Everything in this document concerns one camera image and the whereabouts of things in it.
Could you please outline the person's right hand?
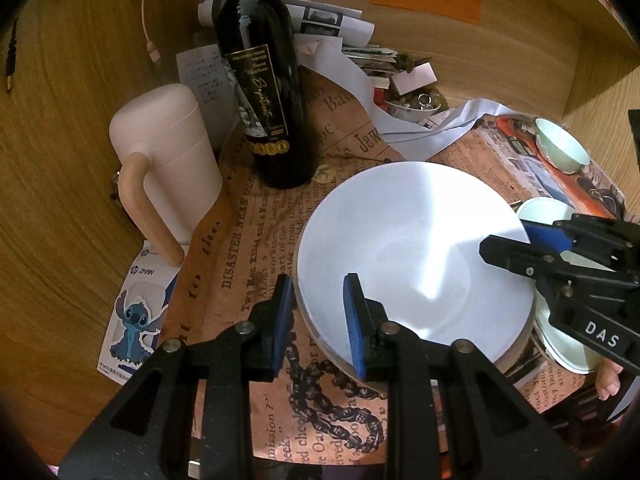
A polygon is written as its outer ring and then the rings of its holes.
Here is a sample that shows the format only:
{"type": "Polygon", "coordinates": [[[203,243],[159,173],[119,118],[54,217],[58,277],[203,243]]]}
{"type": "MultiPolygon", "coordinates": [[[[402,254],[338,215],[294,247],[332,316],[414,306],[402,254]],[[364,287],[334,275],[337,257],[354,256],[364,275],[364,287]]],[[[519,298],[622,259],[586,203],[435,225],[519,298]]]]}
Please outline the person's right hand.
{"type": "Polygon", "coordinates": [[[609,359],[603,359],[600,363],[597,378],[596,390],[601,401],[606,401],[620,391],[620,373],[623,367],[609,359]]]}

